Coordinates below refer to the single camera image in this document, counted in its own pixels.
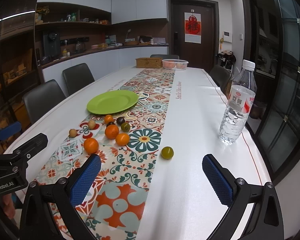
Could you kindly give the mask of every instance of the bottle label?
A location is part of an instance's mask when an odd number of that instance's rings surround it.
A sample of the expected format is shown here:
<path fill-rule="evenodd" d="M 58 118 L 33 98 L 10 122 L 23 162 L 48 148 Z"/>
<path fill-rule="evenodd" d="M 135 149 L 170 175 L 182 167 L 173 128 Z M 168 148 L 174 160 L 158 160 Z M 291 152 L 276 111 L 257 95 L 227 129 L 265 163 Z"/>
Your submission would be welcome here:
<path fill-rule="evenodd" d="M 255 93 L 249 89 L 251 93 L 246 93 L 244 91 L 239 91 L 240 86 L 232 86 L 228 99 L 228 106 L 233 110 L 239 112 L 240 114 L 250 113 Z"/>

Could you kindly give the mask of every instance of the water bottle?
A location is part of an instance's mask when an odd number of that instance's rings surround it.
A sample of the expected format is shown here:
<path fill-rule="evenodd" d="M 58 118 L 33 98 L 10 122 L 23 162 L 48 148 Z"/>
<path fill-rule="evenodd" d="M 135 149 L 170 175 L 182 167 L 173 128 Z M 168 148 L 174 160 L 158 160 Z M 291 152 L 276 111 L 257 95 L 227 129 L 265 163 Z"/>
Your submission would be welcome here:
<path fill-rule="evenodd" d="M 241 72 L 232 81 L 229 99 L 220 125 L 219 138 L 226 144 L 233 144 L 248 119 L 257 85 L 253 70 L 255 64 L 243 60 Z"/>

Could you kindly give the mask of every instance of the bottle cap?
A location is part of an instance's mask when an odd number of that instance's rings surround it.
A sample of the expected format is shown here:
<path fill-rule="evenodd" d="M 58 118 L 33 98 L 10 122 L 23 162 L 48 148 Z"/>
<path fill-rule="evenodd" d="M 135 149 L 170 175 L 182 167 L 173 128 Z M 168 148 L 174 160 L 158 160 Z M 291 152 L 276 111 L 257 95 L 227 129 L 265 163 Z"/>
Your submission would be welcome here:
<path fill-rule="evenodd" d="M 249 71 L 254 71 L 256 64 L 254 62 L 248 61 L 248 60 L 243 60 L 242 62 L 242 68 L 249 70 Z"/>

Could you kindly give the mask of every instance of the chair backrest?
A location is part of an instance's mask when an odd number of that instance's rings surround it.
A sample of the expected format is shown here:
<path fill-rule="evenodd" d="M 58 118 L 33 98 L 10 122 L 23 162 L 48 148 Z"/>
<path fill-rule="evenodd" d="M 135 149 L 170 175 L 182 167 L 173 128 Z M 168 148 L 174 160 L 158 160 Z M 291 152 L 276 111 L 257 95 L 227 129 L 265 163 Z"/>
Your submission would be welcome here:
<path fill-rule="evenodd" d="M 66 81 L 69 95 L 74 94 L 95 81 L 86 63 L 67 68 L 62 74 Z"/>
<path fill-rule="evenodd" d="M 162 59 L 179 59 L 178 55 L 153 54 L 150 57 L 161 57 Z"/>
<path fill-rule="evenodd" d="M 220 87 L 221 91 L 225 93 L 226 87 L 232 77 L 230 71 L 219 65 L 214 65 L 209 76 L 213 79 L 217 86 Z"/>
<path fill-rule="evenodd" d="M 54 79 L 37 86 L 22 98 L 32 124 L 64 99 L 66 96 Z"/>

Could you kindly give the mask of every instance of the green plate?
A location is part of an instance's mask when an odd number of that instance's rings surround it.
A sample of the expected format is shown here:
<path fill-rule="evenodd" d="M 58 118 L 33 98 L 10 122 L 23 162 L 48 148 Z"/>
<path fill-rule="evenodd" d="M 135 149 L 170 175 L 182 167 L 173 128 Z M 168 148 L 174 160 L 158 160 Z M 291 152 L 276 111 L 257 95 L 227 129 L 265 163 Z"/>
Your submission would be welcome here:
<path fill-rule="evenodd" d="M 94 114 L 113 114 L 133 106 L 138 95 L 128 90 L 114 90 L 91 99 L 87 104 L 89 112 Z"/>

